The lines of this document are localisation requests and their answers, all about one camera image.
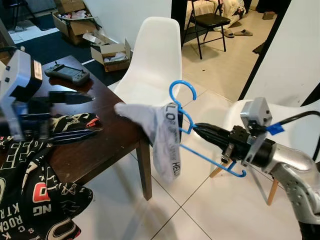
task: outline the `bed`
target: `bed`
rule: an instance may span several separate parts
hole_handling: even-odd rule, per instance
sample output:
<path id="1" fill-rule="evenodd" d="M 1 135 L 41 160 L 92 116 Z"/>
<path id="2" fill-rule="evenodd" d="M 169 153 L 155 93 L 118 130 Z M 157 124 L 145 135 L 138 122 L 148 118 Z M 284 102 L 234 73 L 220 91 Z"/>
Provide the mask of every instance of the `bed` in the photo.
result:
<path id="1" fill-rule="evenodd" d="M 220 0 L 222 3 L 222 16 L 230 19 L 230 24 L 223 26 L 224 29 L 229 28 L 232 24 L 237 22 L 246 13 L 245 3 L 243 0 Z M 214 13 L 218 0 L 197 0 L 193 2 L 195 15 Z M 188 21 L 192 11 L 192 3 L 190 0 L 187 2 L 186 16 L 184 29 L 187 29 Z"/>

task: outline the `remote controller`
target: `remote controller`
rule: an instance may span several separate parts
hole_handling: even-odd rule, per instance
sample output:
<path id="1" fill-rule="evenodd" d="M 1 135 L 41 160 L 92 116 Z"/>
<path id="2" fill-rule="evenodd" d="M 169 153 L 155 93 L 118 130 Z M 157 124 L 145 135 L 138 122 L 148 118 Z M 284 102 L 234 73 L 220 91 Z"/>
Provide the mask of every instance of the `remote controller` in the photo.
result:
<path id="1" fill-rule="evenodd" d="M 83 70 L 79 70 L 73 67 L 66 66 L 64 64 L 58 64 L 44 70 L 45 75 L 48 77 L 56 77 L 72 82 L 76 86 L 83 85 L 89 80 L 90 74 Z"/>

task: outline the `slipper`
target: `slipper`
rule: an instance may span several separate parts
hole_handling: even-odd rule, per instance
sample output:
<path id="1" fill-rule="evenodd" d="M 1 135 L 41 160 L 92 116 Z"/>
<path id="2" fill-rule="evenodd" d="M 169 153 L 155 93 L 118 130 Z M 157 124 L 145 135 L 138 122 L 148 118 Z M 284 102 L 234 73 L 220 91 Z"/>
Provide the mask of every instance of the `slipper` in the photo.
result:
<path id="1" fill-rule="evenodd" d="M 253 33 L 248 30 L 243 29 L 242 31 L 236 31 L 234 33 L 234 35 L 235 36 L 253 36 Z"/>
<path id="2" fill-rule="evenodd" d="M 227 38 L 232 39 L 235 37 L 234 33 L 230 29 L 224 30 L 223 33 Z"/>

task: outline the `black folding chair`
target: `black folding chair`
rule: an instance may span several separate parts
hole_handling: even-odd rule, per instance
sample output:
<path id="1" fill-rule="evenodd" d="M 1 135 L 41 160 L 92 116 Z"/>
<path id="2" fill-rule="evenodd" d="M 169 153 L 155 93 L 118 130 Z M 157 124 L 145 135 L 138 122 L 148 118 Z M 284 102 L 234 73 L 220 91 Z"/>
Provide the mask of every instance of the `black folding chair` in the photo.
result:
<path id="1" fill-rule="evenodd" d="M 200 59 L 202 59 L 201 48 L 200 48 L 201 44 L 206 44 L 206 43 L 209 43 L 209 42 L 212 42 L 212 41 L 215 41 L 215 40 L 222 39 L 223 48 L 224 48 L 224 51 L 226 51 L 225 34 L 224 34 L 224 27 L 223 26 L 229 24 L 230 23 L 230 19 L 221 16 L 222 15 L 222 3 L 220 2 L 220 0 L 218 0 L 218 6 L 216 7 L 214 13 L 207 13 L 207 14 L 202 14 L 202 15 L 198 15 L 198 16 L 196 16 L 195 5 L 194 5 L 194 2 L 197 1 L 197 0 L 189 0 L 189 1 L 191 1 L 191 4 L 192 4 L 192 12 L 191 12 L 191 15 L 190 15 L 190 18 L 189 18 L 188 25 L 186 27 L 186 31 L 185 31 L 184 36 L 183 36 L 182 46 L 185 43 L 186 35 L 195 33 L 196 34 L 196 39 L 197 39 L 197 42 L 198 42 Z M 187 33 L 188 29 L 189 29 L 189 26 L 190 26 L 190 23 L 194 24 L 195 32 Z M 201 42 L 201 43 L 199 41 L 198 26 L 201 26 L 201 27 L 206 29 L 206 33 L 205 33 L 203 42 Z M 213 40 L 210 40 L 210 41 L 205 41 L 209 30 L 213 30 L 214 28 L 217 28 L 217 27 L 221 27 L 222 37 L 219 37 L 219 38 L 216 38 L 216 39 L 213 39 Z"/>
<path id="2" fill-rule="evenodd" d="M 13 21 L 13 30 L 16 29 L 19 16 L 19 7 L 25 7 L 30 15 L 36 19 L 35 15 L 30 10 L 26 0 L 2 0 L 2 5 L 5 9 L 12 9 L 12 21 Z"/>

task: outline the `dark wooden table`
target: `dark wooden table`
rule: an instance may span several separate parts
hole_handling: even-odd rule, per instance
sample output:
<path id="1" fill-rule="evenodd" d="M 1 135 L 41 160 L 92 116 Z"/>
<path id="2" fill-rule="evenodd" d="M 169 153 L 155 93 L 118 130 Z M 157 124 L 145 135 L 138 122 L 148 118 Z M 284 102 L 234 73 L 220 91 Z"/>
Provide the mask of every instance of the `dark wooden table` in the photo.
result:
<path id="1" fill-rule="evenodd" d="M 88 71 L 73 56 L 64 57 L 57 62 Z M 93 137 L 56 147 L 49 163 L 60 181 L 85 184 L 136 149 L 143 195 L 149 200 L 152 197 L 149 140 L 142 128 L 116 115 L 114 105 L 122 100 L 92 73 L 90 82 L 82 87 L 75 87 L 60 79 L 49 79 L 45 75 L 45 69 L 54 64 L 52 62 L 42 66 L 43 83 L 35 97 L 47 96 L 48 91 L 75 90 L 88 93 L 95 97 L 93 101 L 77 105 L 55 104 L 52 114 L 95 113 L 103 124 L 103 130 Z"/>

